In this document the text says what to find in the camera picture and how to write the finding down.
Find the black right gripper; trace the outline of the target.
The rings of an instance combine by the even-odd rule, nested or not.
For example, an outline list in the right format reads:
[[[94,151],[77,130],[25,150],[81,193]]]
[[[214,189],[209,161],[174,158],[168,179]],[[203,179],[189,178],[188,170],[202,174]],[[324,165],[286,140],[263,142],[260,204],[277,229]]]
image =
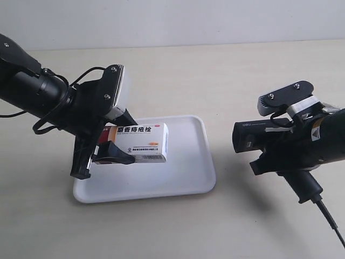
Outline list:
[[[311,169],[337,161],[337,111],[315,104],[292,117],[293,129],[250,162],[254,175]]]

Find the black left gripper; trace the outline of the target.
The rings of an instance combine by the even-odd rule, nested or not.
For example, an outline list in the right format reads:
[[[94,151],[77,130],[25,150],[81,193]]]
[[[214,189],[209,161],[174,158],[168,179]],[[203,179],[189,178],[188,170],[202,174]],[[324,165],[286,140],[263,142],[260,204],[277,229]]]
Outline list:
[[[113,142],[108,141],[98,145],[97,153],[93,155],[97,140],[107,118],[100,115],[101,79],[75,84],[73,100],[61,117],[62,129],[75,135],[72,169],[70,176],[84,180],[91,177],[89,166],[92,161],[98,165],[122,164],[130,165],[135,158],[120,150]],[[127,109],[122,112],[115,108],[116,126],[134,126],[137,122]]]

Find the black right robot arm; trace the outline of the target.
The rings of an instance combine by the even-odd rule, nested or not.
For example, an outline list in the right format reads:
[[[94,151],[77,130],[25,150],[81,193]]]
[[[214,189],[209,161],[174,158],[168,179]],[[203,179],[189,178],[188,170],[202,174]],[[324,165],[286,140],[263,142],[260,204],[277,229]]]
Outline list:
[[[344,109],[309,119],[300,129],[285,132],[266,145],[257,160],[250,162],[255,175],[311,169],[344,160]]]

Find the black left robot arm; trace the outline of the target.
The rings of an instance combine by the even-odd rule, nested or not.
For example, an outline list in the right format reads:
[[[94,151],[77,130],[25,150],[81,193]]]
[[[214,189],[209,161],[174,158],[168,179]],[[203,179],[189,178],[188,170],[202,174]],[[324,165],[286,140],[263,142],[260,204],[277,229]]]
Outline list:
[[[88,179],[93,162],[132,164],[135,158],[111,141],[99,143],[107,124],[135,125],[128,112],[125,67],[113,64],[103,69],[100,79],[67,79],[43,68],[16,42],[1,36],[1,99],[38,118],[37,135],[51,130],[74,135],[71,176]]]

